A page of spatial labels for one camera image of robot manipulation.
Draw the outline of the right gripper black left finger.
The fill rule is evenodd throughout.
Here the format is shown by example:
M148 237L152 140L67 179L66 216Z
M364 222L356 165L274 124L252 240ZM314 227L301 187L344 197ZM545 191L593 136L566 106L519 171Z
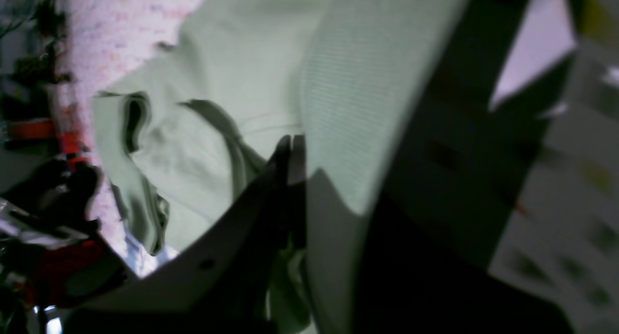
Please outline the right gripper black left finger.
M303 135L285 136L263 170L192 246L139 281L76 308L65 334L291 334L276 305L283 257L307 246Z

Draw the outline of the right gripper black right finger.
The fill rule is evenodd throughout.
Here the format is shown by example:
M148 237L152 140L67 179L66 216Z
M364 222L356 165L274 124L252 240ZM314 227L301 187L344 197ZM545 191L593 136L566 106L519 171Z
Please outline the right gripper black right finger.
M386 194L371 218L354 297L355 334L572 334L547 301L436 244Z

